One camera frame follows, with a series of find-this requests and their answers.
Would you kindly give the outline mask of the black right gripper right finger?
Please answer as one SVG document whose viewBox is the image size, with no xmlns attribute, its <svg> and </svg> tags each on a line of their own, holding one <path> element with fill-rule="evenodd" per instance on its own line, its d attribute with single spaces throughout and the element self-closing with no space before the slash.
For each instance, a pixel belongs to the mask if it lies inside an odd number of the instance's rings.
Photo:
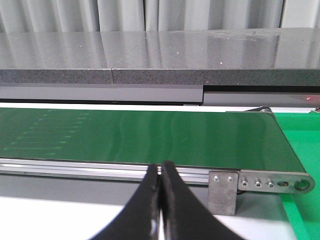
<svg viewBox="0 0 320 240">
<path fill-rule="evenodd" d="M 162 214 L 167 240 L 242 240 L 190 191 L 173 162 L 161 166 Z"/>
</svg>

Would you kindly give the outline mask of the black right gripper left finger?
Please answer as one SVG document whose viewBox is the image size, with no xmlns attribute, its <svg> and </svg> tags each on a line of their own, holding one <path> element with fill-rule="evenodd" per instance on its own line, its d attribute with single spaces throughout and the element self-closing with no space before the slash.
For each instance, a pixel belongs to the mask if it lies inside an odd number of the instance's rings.
<svg viewBox="0 0 320 240">
<path fill-rule="evenodd" d="M 148 166 L 137 190 L 122 211 L 93 240 L 157 240 L 160 182 L 158 167 Z"/>
</svg>

